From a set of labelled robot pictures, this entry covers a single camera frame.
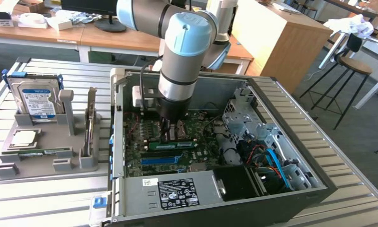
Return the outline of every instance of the aluminum extrusion table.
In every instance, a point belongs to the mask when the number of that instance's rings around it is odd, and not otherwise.
[[[31,59],[11,71],[61,73],[64,86],[75,91],[76,113],[87,107],[87,92],[97,87],[96,108],[103,116],[100,168],[76,175],[39,177],[0,182],[0,227],[88,226],[89,200],[107,190],[108,137],[111,124],[109,71],[115,65]],[[313,122],[283,86],[256,77],[283,117],[324,167],[339,191],[317,206],[305,209],[280,227],[378,227],[378,191],[361,174],[323,129]],[[16,104],[4,82],[0,84],[0,148],[14,123]]]

